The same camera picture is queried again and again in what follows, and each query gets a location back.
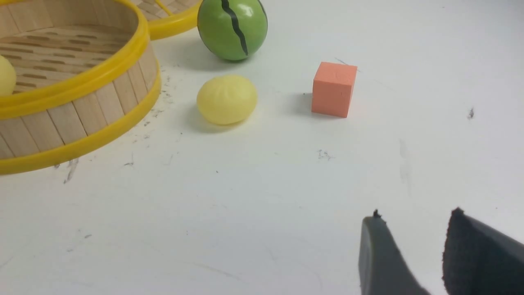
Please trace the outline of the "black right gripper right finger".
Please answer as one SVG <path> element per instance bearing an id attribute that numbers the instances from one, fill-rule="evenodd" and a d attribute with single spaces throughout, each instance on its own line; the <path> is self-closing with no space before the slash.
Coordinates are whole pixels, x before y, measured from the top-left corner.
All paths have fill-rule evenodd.
<path id="1" fill-rule="evenodd" d="M 444 243 L 443 282 L 449 295 L 522 295 L 524 245 L 456 208 Z"/>

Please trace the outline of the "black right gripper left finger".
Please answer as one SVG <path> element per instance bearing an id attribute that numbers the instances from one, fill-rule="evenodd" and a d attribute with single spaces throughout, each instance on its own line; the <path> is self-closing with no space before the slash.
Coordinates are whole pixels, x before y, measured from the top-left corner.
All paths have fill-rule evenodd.
<path id="1" fill-rule="evenodd" d="M 428 295 L 406 264 L 386 221 L 374 210 L 362 220 L 359 277 L 362 295 Z"/>

